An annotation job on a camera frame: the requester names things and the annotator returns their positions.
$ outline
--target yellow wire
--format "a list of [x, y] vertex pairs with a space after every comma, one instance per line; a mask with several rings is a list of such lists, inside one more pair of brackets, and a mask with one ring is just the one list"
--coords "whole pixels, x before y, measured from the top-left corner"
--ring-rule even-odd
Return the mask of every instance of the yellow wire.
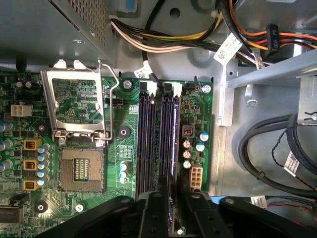
[[[215, 25], [214, 29], [217, 29], [217, 27], [221, 24], [222, 22], [222, 15], [220, 14], [220, 17], [217, 20], [217, 23]], [[149, 37], [154, 37], [158, 39], [172, 39], [172, 40], [196, 40], [200, 38], [203, 34], [205, 34], [207, 31], [203, 31], [200, 33], [192, 34], [192, 35], [186, 35], [186, 36], [156, 36], [152, 34], [142, 34], [144, 36], [149, 36]]]
[[265, 50], [265, 51], [268, 51], [268, 47], [265, 47], [265, 46], [260, 46], [258, 44], [255, 44], [251, 41], [246, 41], [246, 43], [250, 46], [253, 46], [253, 47], [256, 47], [256, 48], [259, 48], [259, 49], [262, 49], [262, 50]]
[[[281, 47], [284, 47], [284, 46], [287, 46], [287, 45], [293, 45], [293, 44], [294, 43], [284, 43], [284, 44], [281, 45]], [[314, 46], [314, 45], [311, 45], [311, 44], [307, 44], [307, 45], [313, 47], [314, 49], [317, 49], [317, 46]]]

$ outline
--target white label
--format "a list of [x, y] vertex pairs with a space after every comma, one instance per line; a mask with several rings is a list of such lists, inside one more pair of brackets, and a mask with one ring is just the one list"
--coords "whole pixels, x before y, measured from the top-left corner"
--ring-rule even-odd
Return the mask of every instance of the white label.
[[261, 56], [260, 56], [258, 53], [256, 53], [256, 52], [253, 52], [253, 55], [254, 55], [254, 58], [255, 58], [255, 60], [256, 60], [257, 69], [264, 68], [265, 65], [264, 65], [264, 63], [263, 63], [263, 61], [262, 61]]
[[292, 176], [296, 177], [296, 171], [299, 166], [299, 161], [295, 158], [292, 152], [289, 153], [287, 160], [284, 165], [284, 169], [289, 172]]
[[231, 33], [214, 54], [213, 58], [226, 65], [241, 48], [242, 43]]
[[151, 73], [153, 73], [150, 65], [149, 65], [149, 62], [146, 60], [143, 62], [143, 67], [134, 71], [134, 75], [137, 77], [137, 78], [149, 78], [149, 75]]
[[264, 195], [251, 197], [251, 202], [253, 205], [261, 208], [267, 208], [267, 202]]

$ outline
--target electrolytic capacitor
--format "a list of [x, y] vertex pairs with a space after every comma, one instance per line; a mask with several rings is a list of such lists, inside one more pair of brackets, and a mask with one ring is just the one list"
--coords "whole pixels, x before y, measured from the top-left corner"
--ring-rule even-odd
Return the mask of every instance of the electrolytic capacitor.
[[17, 87], [17, 88], [22, 88], [23, 87], [23, 83], [22, 82], [16, 82], [16, 84], [15, 84], [15, 86]]
[[13, 166], [13, 162], [11, 160], [5, 160], [0, 162], [0, 172], [11, 169]]
[[38, 147], [38, 152], [39, 153], [44, 153], [45, 151], [48, 151], [50, 149], [50, 145], [49, 144], [44, 144], [44, 145], [40, 145]]
[[189, 149], [190, 147], [192, 146], [192, 144], [190, 143], [189, 140], [184, 140], [183, 142], [183, 147], [186, 148], [186, 149]]
[[126, 177], [127, 177], [126, 171], [121, 171], [121, 172], [119, 173], [119, 179], [125, 179]]
[[12, 147], [13, 143], [10, 140], [0, 141], [0, 151], [8, 150]]
[[185, 150], [185, 151], [183, 152], [183, 157], [184, 157], [185, 159], [190, 159], [191, 156], [192, 156], [192, 153], [191, 153], [189, 150]]
[[48, 175], [49, 172], [50, 172], [50, 169], [46, 167], [42, 170], [38, 170], [36, 174], [39, 178], [43, 178], [45, 175]]
[[12, 124], [9, 122], [0, 122], [0, 132], [7, 132], [12, 130]]
[[128, 164], [125, 161], [120, 163], [120, 171], [126, 171], [128, 169]]
[[38, 186], [43, 186], [44, 184], [48, 183], [50, 181], [50, 177], [48, 175], [45, 175], [43, 178], [39, 178], [37, 180]]
[[207, 132], [202, 131], [199, 133], [199, 138], [202, 142], [206, 142], [209, 139], [209, 135]]
[[44, 152], [43, 154], [38, 155], [38, 161], [42, 162], [49, 158], [50, 154], [48, 152]]
[[38, 169], [43, 170], [45, 167], [48, 167], [49, 165], [50, 165], [49, 160], [44, 160], [38, 163]]
[[188, 160], [185, 160], [185, 161], [184, 161], [183, 167], [184, 167], [185, 169], [189, 169], [191, 166], [192, 166], [192, 164], [191, 164]]
[[199, 151], [199, 152], [202, 152], [205, 149], [205, 145], [201, 141], [196, 141], [195, 142], [195, 147], [196, 147], [196, 150]]

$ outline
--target green circuit board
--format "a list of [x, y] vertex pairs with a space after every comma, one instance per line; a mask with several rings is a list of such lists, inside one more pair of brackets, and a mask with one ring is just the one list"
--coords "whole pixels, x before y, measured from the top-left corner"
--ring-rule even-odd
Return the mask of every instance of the green circuit board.
[[[67, 149], [58, 146], [52, 141], [52, 132], [48, 116], [47, 104], [44, 96], [42, 80], [37, 73], [7, 73], [0, 72], [0, 122], [10, 123], [12, 129], [0, 132], [0, 140], [9, 140], [12, 146], [0, 151], [0, 162], [11, 161], [12, 167], [0, 172], [0, 238], [31, 238], [47, 229], [56, 226], [81, 212], [76, 211], [76, 205], [83, 205], [83, 212], [96, 207], [116, 196], [127, 195], [135, 198], [135, 186], [137, 175], [137, 143], [138, 143], [138, 110], [139, 110], [139, 79], [129, 78], [132, 82], [130, 89], [123, 88], [123, 81], [116, 89], [113, 106], [114, 138], [106, 149], [91, 148], [90, 142], [71, 141]], [[30, 82], [31, 89], [25, 85]], [[96, 86], [91, 81], [72, 82], [56, 80], [54, 94], [59, 102], [57, 118], [71, 123], [98, 123], [100, 115], [96, 113]], [[107, 89], [114, 85], [112, 77], [103, 78], [103, 95], [106, 124], [109, 123], [109, 97]], [[211, 133], [211, 105], [212, 92], [204, 94], [195, 91], [183, 91], [181, 112], [179, 120], [183, 124], [191, 124], [199, 130]], [[13, 117], [10, 114], [11, 105], [31, 105], [31, 117]], [[183, 118], [193, 117], [186, 121]], [[129, 128], [129, 136], [120, 135], [122, 128]], [[37, 179], [37, 169], [25, 170], [25, 161], [37, 159], [36, 150], [25, 150], [26, 142], [35, 142], [35, 148], [39, 145], [48, 145], [49, 172], [45, 177], [45, 184], [35, 191], [25, 189], [24, 181]], [[207, 190], [207, 177], [210, 160], [210, 140], [205, 143], [204, 154], [199, 154], [192, 149], [192, 163], [200, 164], [204, 169], [202, 191]], [[100, 178], [94, 178], [100, 182], [99, 190], [76, 190], [76, 186], [70, 183], [62, 183], [62, 174], [68, 167], [63, 167], [63, 160], [76, 153], [93, 153], [98, 157], [95, 161], [89, 161], [90, 166], [100, 166]], [[79, 177], [76, 182], [89, 182], [91, 174], [88, 174], [84, 159], [76, 161], [79, 164]], [[122, 179], [120, 165], [127, 166], [126, 178]], [[178, 163], [175, 170], [182, 167], [182, 149], [180, 149]], [[5, 218], [6, 209], [10, 198], [16, 194], [29, 194], [29, 199], [14, 210], [15, 217]], [[45, 203], [47, 210], [39, 212], [39, 203]]]

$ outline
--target chip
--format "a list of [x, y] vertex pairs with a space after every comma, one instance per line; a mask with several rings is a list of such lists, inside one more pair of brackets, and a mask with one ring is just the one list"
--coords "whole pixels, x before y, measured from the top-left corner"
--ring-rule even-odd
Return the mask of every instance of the chip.
[[195, 123], [195, 118], [188, 118], [189, 123]]
[[13, 170], [13, 176], [21, 176], [21, 170]]
[[0, 207], [0, 223], [21, 223], [23, 221], [23, 208]]
[[103, 191], [104, 154], [102, 149], [62, 148], [60, 158], [60, 190]]
[[12, 132], [13, 137], [20, 137], [20, 132], [19, 131], [13, 131]]
[[21, 136], [22, 137], [28, 137], [28, 132], [25, 131], [25, 130], [21, 131]]

